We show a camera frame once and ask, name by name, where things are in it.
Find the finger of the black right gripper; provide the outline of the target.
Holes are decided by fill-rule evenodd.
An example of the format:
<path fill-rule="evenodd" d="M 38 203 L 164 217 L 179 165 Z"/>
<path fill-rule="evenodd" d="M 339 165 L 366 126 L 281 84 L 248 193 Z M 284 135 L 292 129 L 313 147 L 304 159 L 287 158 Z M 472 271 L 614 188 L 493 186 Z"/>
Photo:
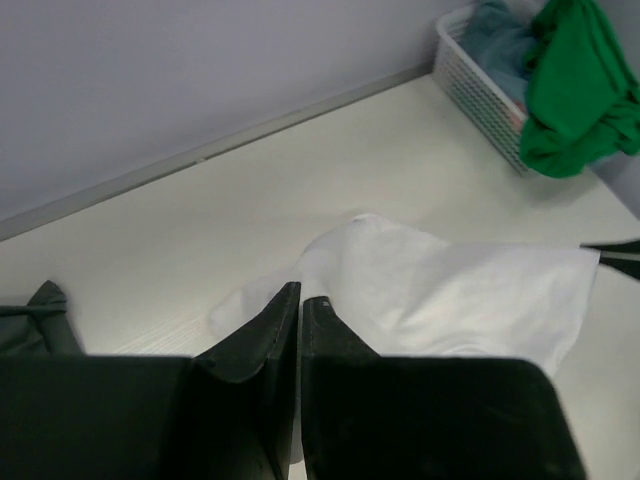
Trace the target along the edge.
<path fill-rule="evenodd" d="M 599 253 L 599 265 L 613 269 L 634 280 L 640 279 L 640 240 L 622 243 L 581 244 L 581 248 Z"/>

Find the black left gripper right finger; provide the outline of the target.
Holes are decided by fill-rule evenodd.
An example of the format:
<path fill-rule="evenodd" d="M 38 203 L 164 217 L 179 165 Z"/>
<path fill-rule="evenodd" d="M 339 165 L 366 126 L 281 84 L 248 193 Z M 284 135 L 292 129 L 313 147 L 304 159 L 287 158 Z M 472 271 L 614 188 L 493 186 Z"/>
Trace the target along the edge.
<path fill-rule="evenodd" d="M 311 479 L 582 479 L 556 391 L 510 358 L 377 354 L 325 297 L 301 324 Z"/>

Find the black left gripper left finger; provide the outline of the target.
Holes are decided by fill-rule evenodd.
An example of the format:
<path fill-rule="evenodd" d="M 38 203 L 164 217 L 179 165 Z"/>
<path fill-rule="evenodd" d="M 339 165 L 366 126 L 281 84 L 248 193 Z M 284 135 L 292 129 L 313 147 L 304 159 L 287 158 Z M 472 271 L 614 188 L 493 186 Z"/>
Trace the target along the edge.
<path fill-rule="evenodd" d="M 5 479 L 284 479 L 301 287 L 195 357 L 1 357 Z"/>

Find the white t shirt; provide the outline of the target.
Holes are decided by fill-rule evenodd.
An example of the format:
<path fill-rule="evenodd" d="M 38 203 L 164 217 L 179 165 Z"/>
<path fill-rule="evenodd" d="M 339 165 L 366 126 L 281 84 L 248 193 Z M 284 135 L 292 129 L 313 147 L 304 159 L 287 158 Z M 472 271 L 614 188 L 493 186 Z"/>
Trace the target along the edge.
<path fill-rule="evenodd" d="M 362 215 L 232 292 L 209 325 L 225 338 L 297 282 L 303 300 L 327 298 L 379 354 L 514 357 L 553 374 L 579 336 L 598 266 L 592 250 L 450 243 Z"/>

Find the grey t shirt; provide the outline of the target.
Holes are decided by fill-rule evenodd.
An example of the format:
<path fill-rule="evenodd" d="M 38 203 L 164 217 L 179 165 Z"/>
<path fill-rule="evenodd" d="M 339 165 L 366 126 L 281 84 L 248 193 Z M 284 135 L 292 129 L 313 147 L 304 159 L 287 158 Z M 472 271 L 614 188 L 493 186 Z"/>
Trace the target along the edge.
<path fill-rule="evenodd" d="M 65 293 L 46 281 L 26 305 L 1 306 L 1 355 L 83 355 Z"/>

